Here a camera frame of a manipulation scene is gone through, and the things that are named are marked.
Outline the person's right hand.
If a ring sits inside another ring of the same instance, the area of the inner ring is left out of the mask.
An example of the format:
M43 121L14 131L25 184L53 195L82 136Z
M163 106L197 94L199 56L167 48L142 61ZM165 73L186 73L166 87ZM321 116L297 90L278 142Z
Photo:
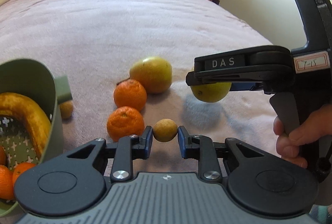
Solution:
M331 104L326 104L317 111L312 112L300 127L287 136L284 124L276 117L273 122L273 131L278 136L276 141L277 153L282 159L306 168L307 161L299 155L299 147L313 143L321 137L331 136L331 118Z

